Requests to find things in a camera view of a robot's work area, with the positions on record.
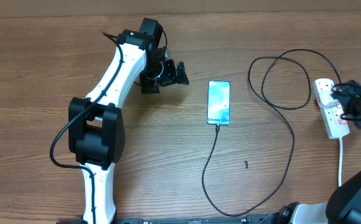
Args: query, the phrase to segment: white power cable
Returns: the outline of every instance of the white power cable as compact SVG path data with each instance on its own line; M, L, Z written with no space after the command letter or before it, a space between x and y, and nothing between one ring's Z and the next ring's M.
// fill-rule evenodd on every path
M342 185L342 154L344 153L343 151L343 146L342 146L342 138L339 138L340 141L340 160L338 163L338 187L341 187Z

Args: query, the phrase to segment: wooden tabletop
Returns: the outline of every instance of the wooden tabletop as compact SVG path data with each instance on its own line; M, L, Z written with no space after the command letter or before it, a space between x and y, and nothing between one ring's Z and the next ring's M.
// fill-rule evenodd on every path
M54 166L49 146L67 122L72 97L92 90L113 58L115 45L101 33L138 30L143 17L0 19L0 223L54 223L82 216L81 171ZM123 107L126 146L115 167L115 204L122 218L223 216L201 186L215 137L214 126L206 123L209 80L228 80L232 87L230 125L221 128L205 174L209 195L228 213L243 212L267 197L281 181L291 150L284 122L248 87L254 58L318 50L333 61L344 82L361 83L361 11L148 17L165 28L170 58L185 63L190 85L161 88L159 95L142 95L132 87ZM312 82L336 81L318 55L293 52L287 57L303 64ZM253 67L251 79L259 92L271 62ZM297 65L278 62L265 92L279 105L302 105L306 76ZM337 187L338 141L328 139L311 99L303 109L282 111L296 135L293 159L283 186L251 213L275 212L296 201L325 202ZM361 130L352 123L349 127L343 180L361 169ZM77 164L67 135L55 156Z

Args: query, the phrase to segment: blue phone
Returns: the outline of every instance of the blue phone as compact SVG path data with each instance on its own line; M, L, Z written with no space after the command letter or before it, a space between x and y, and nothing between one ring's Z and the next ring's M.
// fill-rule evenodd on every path
M230 122L230 83L209 81L207 123L229 125Z

